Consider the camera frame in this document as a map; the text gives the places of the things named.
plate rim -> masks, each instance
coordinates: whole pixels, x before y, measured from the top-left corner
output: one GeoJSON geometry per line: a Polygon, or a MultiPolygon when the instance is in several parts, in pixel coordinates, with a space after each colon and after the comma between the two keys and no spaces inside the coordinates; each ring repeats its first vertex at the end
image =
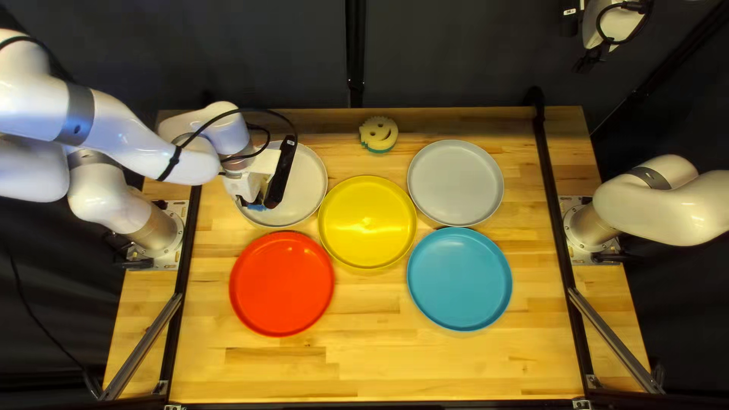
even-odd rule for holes
{"type": "Polygon", "coordinates": [[[511,270],[511,265],[509,265],[509,261],[506,259],[506,255],[504,254],[504,251],[502,251],[501,248],[499,248],[499,246],[494,243],[494,241],[490,240],[483,233],[475,231],[470,228],[464,228],[464,227],[460,227],[460,226],[448,226],[445,228],[437,229],[435,231],[432,231],[431,233],[428,233],[420,240],[420,242],[416,245],[415,249],[413,249],[413,252],[410,254],[410,258],[408,259],[408,266],[405,270],[405,283],[408,286],[408,294],[410,295],[410,299],[413,301],[413,304],[415,304],[415,306],[418,308],[420,313],[422,313],[428,320],[430,320],[434,324],[440,326],[441,328],[453,330],[456,332],[462,332],[462,333],[479,331],[479,330],[487,328],[488,326],[493,325],[497,320],[499,320],[499,318],[501,318],[501,316],[504,315],[504,313],[506,313],[507,309],[509,308],[509,304],[511,303],[512,294],[514,292],[514,275],[511,270]],[[503,272],[507,275],[508,292],[506,294],[506,298],[502,301],[501,305],[496,310],[496,312],[498,312],[498,314],[492,314],[490,317],[488,317],[486,320],[480,322],[478,325],[472,326],[469,328],[448,326],[444,322],[436,320],[432,315],[428,314],[425,311],[425,309],[418,303],[418,299],[413,294],[413,288],[410,286],[410,282],[411,282],[411,280],[410,280],[411,273],[410,272],[412,271],[410,262],[413,260],[413,256],[416,254],[416,252],[418,250],[418,246],[423,244],[429,236],[431,236],[435,233],[438,233],[440,231],[454,231],[454,230],[458,230],[458,232],[462,232],[462,233],[465,231],[469,231],[469,232],[471,232],[471,233],[469,233],[469,235],[477,234],[477,236],[475,238],[478,238],[479,240],[485,239],[486,241],[485,241],[484,245],[486,247],[490,248],[492,250],[492,252],[494,251],[494,249],[498,250],[499,253],[501,254],[501,256],[503,257],[505,265],[506,265],[506,269],[503,272]]]}
{"type": "MultiPolygon", "coordinates": [[[[281,146],[281,143],[283,141],[284,140],[282,140],[282,139],[276,140],[276,141],[271,141],[269,143],[269,145],[278,142],[278,145],[280,147],[281,146]]],[[[305,217],[301,218],[300,220],[298,220],[298,221],[296,221],[294,223],[289,223],[289,224],[286,224],[286,225],[268,225],[268,224],[261,223],[258,220],[254,220],[247,213],[245,213],[243,210],[241,210],[241,214],[249,222],[254,223],[255,225],[258,225],[258,226],[263,227],[263,228],[275,228],[275,229],[288,228],[289,226],[293,226],[293,225],[296,225],[298,223],[301,223],[301,222],[307,220],[311,215],[315,214],[319,210],[319,207],[321,206],[321,203],[324,200],[324,197],[327,196],[327,190],[329,190],[329,174],[327,172],[327,167],[324,165],[324,161],[321,160],[321,157],[319,157],[319,155],[316,154],[316,151],[312,150],[310,147],[308,147],[308,146],[306,146],[304,144],[301,144],[301,143],[298,143],[297,144],[297,151],[298,151],[298,147],[305,148],[305,150],[303,152],[308,152],[310,154],[313,154],[313,156],[316,159],[317,164],[319,165],[319,168],[324,172],[323,173],[323,176],[324,176],[324,195],[322,195],[321,198],[319,198],[319,202],[316,204],[316,206],[314,207],[313,211],[311,211],[308,215],[306,215],[305,217]]]]}
{"type": "Polygon", "coordinates": [[[485,221],[488,218],[490,218],[492,215],[494,215],[494,213],[496,213],[496,211],[501,206],[501,204],[502,204],[502,202],[504,200],[504,191],[506,190],[506,188],[504,187],[504,173],[502,172],[501,167],[499,167],[499,164],[496,162],[496,160],[494,159],[494,157],[492,157],[491,154],[488,153],[488,151],[484,150],[483,148],[479,147],[478,145],[476,145],[476,144],[474,144],[472,142],[464,141],[462,139],[440,139],[438,141],[431,142],[430,144],[426,145],[425,147],[422,147],[415,154],[415,156],[413,156],[413,159],[410,161],[410,165],[408,166],[408,177],[407,177],[407,179],[408,179],[408,193],[410,194],[410,197],[413,199],[413,203],[420,210],[420,212],[423,212],[423,214],[425,216],[427,216],[431,220],[434,220],[437,223],[441,223],[443,225],[446,225],[446,226],[449,226],[449,227],[453,227],[453,228],[466,228],[466,227],[469,227],[469,226],[473,226],[473,225],[477,225],[479,223],[482,223],[483,221],[485,221]],[[469,223],[466,223],[466,224],[452,224],[452,223],[449,223],[447,221],[437,219],[436,217],[433,217],[429,212],[426,212],[423,209],[423,207],[418,204],[418,201],[415,199],[415,195],[413,194],[413,190],[412,190],[412,187],[411,187],[410,180],[411,180],[411,175],[413,174],[413,166],[416,163],[416,160],[418,159],[418,156],[421,155],[421,154],[425,155],[427,153],[426,152],[427,150],[430,151],[430,150],[437,149],[437,147],[433,148],[433,146],[435,146],[435,145],[448,145],[448,144],[455,144],[455,145],[461,145],[461,146],[464,146],[465,145],[465,146],[471,146],[471,147],[475,147],[475,148],[479,149],[481,152],[483,152],[483,154],[486,154],[485,158],[487,158],[487,161],[492,162],[495,165],[496,170],[498,171],[498,178],[501,180],[501,189],[499,190],[499,200],[496,202],[496,206],[491,210],[491,212],[489,212],[485,217],[483,217],[483,218],[481,218],[479,220],[476,220],[474,222],[469,222],[469,223]]]}
{"type": "Polygon", "coordinates": [[[329,254],[327,253],[326,250],[324,250],[318,243],[316,243],[315,240],[313,240],[309,235],[306,235],[305,233],[301,233],[301,232],[297,232],[297,231],[276,231],[276,232],[266,233],[265,235],[262,235],[262,236],[260,236],[260,237],[258,237],[256,239],[254,239],[250,243],[248,243],[246,245],[246,247],[244,247],[243,250],[241,251],[241,254],[235,259],[235,263],[233,264],[233,267],[230,269],[230,275],[228,276],[228,299],[230,301],[231,308],[233,308],[233,312],[235,313],[235,316],[238,318],[238,320],[247,329],[249,329],[253,333],[256,333],[256,334],[261,335],[261,336],[271,337],[271,338],[278,338],[279,339],[279,338],[284,338],[284,337],[289,337],[289,336],[297,335],[297,334],[302,333],[303,331],[311,328],[312,326],[314,326],[321,319],[321,317],[324,316],[324,313],[327,312],[329,306],[332,304],[332,299],[334,298],[334,288],[335,288],[335,286],[336,286],[336,278],[335,278],[334,266],[332,265],[332,261],[329,259],[329,254]],[[328,276],[329,276],[329,279],[330,279],[329,280],[329,282],[330,282],[330,287],[329,287],[330,291],[329,291],[329,295],[327,296],[327,302],[324,305],[324,308],[316,315],[316,318],[314,318],[313,320],[311,320],[311,322],[308,323],[305,327],[299,328],[299,329],[297,329],[295,331],[287,332],[287,333],[275,333],[275,334],[274,333],[264,333],[262,331],[259,331],[260,330],[259,327],[253,326],[252,323],[251,323],[251,321],[248,320],[246,318],[246,316],[243,315],[239,311],[238,304],[237,304],[237,302],[233,298],[234,292],[233,292],[233,286],[231,286],[231,284],[233,283],[233,274],[236,272],[236,267],[238,266],[238,264],[241,263],[241,260],[243,259],[243,255],[246,254],[247,252],[252,252],[252,250],[250,250],[250,249],[252,249],[251,246],[254,245],[254,244],[256,244],[256,242],[258,242],[258,241],[262,241],[262,240],[266,240],[266,239],[269,239],[270,240],[271,236],[279,236],[279,235],[286,235],[286,236],[296,235],[296,236],[299,236],[299,237],[301,237],[303,239],[303,241],[310,242],[311,244],[316,245],[317,247],[319,247],[319,249],[321,249],[322,251],[324,251],[324,254],[322,255],[322,257],[323,257],[322,260],[326,260],[327,262],[329,262],[329,265],[328,265],[328,269],[327,270],[328,270],[328,276]]]}
{"type": "Polygon", "coordinates": [[[380,177],[379,175],[365,174],[365,175],[356,175],[354,177],[349,177],[349,178],[339,182],[338,184],[336,184],[324,196],[324,200],[321,202],[321,206],[319,207],[320,209],[323,209],[326,206],[325,202],[327,202],[327,199],[330,197],[330,195],[333,192],[335,192],[335,190],[337,190],[339,187],[343,187],[346,183],[351,184],[352,183],[351,181],[353,179],[372,179],[372,178],[374,178],[376,180],[378,179],[378,180],[387,182],[388,184],[391,185],[392,188],[395,188],[394,190],[396,190],[396,192],[398,192],[398,195],[402,194],[403,198],[407,199],[407,204],[408,204],[407,208],[410,213],[410,216],[413,219],[413,222],[412,222],[413,229],[412,229],[412,233],[410,235],[410,239],[408,241],[408,246],[402,251],[402,254],[398,255],[396,258],[386,261],[385,263],[380,263],[380,264],[374,265],[374,266],[363,266],[363,265],[357,265],[354,263],[350,263],[346,259],[338,256],[335,252],[333,252],[330,249],[329,241],[327,241],[325,239],[325,236],[323,234],[323,232],[324,232],[324,229],[322,229],[323,218],[321,217],[321,215],[319,215],[317,217],[317,221],[316,221],[316,229],[319,232],[319,241],[321,241],[321,245],[327,251],[327,253],[329,253],[329,255],[332,256],[332,258],[336,259],[337,261],[339,261],[341,263],[344,263],[347,266],[351,266],[351,267],[357,268],[357,269],[364,269],[364,270],[368,270],[368,271],[373,270],[373,269],[386,268],[386,267],[396,263],[398,260],[401,260],[405,255],[407,255],[408,252],[410,251],[410,249],[413,248],[413,244],[415,243],[415,237],[417,236],[416,234],[417,234],[417,230],[418,230],[418,212],[416,211],[415,205],[413,204],[413,199],[408,195],[407,192],[405,192],[405,190],[403,190],[398,184],[392,182],[390,179],[387,179],[385,177],[380,177]]]}

butcher block tabletop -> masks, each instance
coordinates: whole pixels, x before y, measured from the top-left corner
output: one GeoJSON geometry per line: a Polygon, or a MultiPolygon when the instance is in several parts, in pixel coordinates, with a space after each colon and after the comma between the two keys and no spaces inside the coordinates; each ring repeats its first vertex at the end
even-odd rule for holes
{"type": "MultiPolygon", "coordinates": [[[[322,159],[328,190],[357,175],[385,177],[407,191],[408,165],[426,145],[461,139],[483,148],[504,175],[496,213],[472,228],[496,243],[513,276],[513,294],[493,325],[458,333],[430,322],[410,298],[408,253],[392,266],[357,271],[332,261],[335,290],[324,316],[282,339],[260,336],[235,315],[230,270],[253,240],[273,232],[249,222],[221,177],[203,185],[170,401],[279,403],[573,398],[583,394],[545,189],[528,107],[432,109],[282,109],[299,143],[322,159]],[[392,151],[359,144],[372,116],[399,126],[392,151]]],[[[162,111],[160,120],[180,112],[162,111]]],[[[285,124],[265,114],[246,120],[282,139],[285,124]]],[[[581,107],[548,107],[545,129],[560,195],[592,195],[600,178],[581,107]]],[[[256,142],[264,136],[252,134],[256,142]]],[[[144,183],[152,200],[187,199],[190,187],[144,183]]],[[[418,211],[416,244],[442,226],[418,211]]],[[[316,213],[287,228],[319,240],[316,213]]],[[[577,288],[647,366],[622,266],[574,268],[577,288]]],[[[104,383],[108,383],[174,290],[176,272],[128,271],[104,383]]],[[[585,321],[595,374],[607,387],[639,390],[585,321]]],[[[148,394],[159,379],[165,335],[137,370],[123,397],[148,394]]]]}

red plate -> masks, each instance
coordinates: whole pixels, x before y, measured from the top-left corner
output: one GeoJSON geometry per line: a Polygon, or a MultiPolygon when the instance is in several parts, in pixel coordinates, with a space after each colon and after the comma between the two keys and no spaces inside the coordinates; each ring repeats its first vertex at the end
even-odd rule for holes
{"type": "Polygon", "coordinates": [[[230,273],[230,302],[238,318],[264,336],[295,335],[327,310],[334,269],[326,251],[296,232],[253,241],[230,273]]]}

teal plate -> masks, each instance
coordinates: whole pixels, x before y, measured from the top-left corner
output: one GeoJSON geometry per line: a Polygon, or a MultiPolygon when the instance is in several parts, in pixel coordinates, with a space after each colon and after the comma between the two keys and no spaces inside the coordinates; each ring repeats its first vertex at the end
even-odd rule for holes
{"type": "Polygon", "coordinates": [[[506,311],[512,277],[504,253],[467,228],[443,228],[425,238],[408,261],[408,289],[430,320],[450,330],[483,329],[506,311]]]}

gray band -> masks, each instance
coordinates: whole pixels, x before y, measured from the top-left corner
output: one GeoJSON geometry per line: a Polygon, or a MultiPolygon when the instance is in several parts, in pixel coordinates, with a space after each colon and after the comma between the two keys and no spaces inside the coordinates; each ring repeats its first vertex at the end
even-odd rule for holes
{"type": "Polygon", "coordinates": [[[671,184],[663,178],[663,175],[659,174],[655,170],[647,168],[645,166],[637,166],[626,174],[635,175],[636,177],[643,179],[654,190],[670,190],[671,184]]]}
{"type": "Polygon", "coordinates": [[[66,87],[69,89],[69,108],[61,132],[53,141],[77,147],[86,141],[93,125],[93,94],[91,89],[70,82],[66,87]]]}
{"type": "Polygon", "coordinates": [[[69,169],[74,169],[81,165],[88,165],[90,163],[108,163],[109,165],[121,168],[121,165],[113,160],[108,155],[102,154],[99,151],[94,150],[78,150],[73,151],[68,156],[69,169]]]}

